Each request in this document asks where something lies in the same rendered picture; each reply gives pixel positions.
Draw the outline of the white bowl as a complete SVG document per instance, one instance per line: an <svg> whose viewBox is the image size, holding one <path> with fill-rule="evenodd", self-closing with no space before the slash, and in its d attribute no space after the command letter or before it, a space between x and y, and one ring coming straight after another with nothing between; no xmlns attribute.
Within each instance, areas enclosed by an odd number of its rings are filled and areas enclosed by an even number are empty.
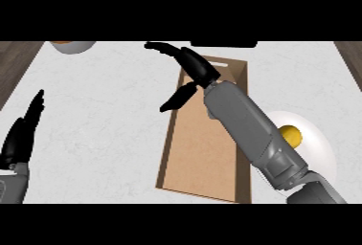
<svg viewBox="0 0 362 245"><path fill-rule="evenodd" d="M95 41L52 42L53 48L65 55L80 54L95 45Z"/></svg>

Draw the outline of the brown cardboard box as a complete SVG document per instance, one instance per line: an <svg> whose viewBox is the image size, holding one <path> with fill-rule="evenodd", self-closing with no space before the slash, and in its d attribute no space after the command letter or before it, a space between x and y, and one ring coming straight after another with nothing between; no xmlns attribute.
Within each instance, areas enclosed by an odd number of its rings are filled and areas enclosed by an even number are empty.
<svg viewBox="0 0 362 245"><path fill-rule="evenodd" d="M208 116L203 91L171 112L155 186L232 203L251 202L247 156Z"/></svg>

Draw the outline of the white round plate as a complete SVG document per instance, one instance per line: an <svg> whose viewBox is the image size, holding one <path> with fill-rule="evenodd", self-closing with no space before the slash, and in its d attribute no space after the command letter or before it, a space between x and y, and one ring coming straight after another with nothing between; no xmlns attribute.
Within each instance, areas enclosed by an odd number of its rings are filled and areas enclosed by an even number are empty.
<svg viewBox="0 0 362 245"><path fill-rule="evenodd" d="M294 125L303 135L302 144L293 148L279 128ZM327 195L334 189L337 161L331 145L316 126L297 114L260 113L253 123L257 152L251 164L259 168L273 189L313 192Z"/></svg>

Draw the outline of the yellow cupcake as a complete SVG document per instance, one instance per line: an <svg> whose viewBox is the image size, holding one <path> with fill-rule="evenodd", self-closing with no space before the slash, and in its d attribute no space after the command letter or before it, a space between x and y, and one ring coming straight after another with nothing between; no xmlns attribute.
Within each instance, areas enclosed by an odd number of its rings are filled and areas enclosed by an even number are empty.
<svg viewBox="0 0 362 245"><path fill-rule="evenodd" d="M279 133L290 146L296 148L303 142L303 135L299 128L294 125L284 125L279 128Z"/></svg>

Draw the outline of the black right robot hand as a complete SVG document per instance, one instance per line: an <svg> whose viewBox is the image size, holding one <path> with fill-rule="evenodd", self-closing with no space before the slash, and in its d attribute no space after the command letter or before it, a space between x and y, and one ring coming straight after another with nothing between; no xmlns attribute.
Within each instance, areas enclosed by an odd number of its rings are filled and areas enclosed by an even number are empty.
<svg viewBox="0 0 362 245"><path fill-rule="evenodd" d="M207 88L220 78L220 73L201 55L186 47L177 48L166 42L148 41L145 48L154 49L161 54L171 56L191 77L191 82L180 86L160 107L161 112L179 110L197 93L197 87Z"/></svg>

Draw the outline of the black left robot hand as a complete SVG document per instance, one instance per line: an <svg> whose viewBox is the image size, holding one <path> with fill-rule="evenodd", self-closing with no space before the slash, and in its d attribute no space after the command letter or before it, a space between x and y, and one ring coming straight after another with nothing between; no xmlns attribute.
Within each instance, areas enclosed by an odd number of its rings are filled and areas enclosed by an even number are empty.
<svg viewBox="0 0 362 245"><path fill-rule="evenodd" d="M13 170L16 163L28 163L34 134L44 110L44 90L40 90L27 109L12 125L0 151L0 169Z"/></svg>

